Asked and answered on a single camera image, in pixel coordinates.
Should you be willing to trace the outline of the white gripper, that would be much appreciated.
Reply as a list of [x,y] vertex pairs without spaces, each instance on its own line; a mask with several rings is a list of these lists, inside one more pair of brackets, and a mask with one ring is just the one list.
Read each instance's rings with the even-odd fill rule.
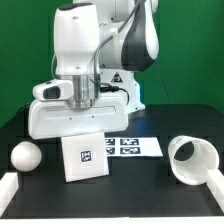
[[88,109],[71,109],[66,101],[34,100],[29,110],[28,132],[33,139],[117,132],[127,127],[128,114],[121,97],[101,97]]

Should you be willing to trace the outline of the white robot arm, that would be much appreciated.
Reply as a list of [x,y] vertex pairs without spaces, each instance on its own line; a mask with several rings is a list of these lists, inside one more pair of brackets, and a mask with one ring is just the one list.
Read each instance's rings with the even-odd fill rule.
[[123,131],[134,98],[130,74],[156,60],[158,0],[73,0],[54,18],[52,79],[33,88],[34,139]]

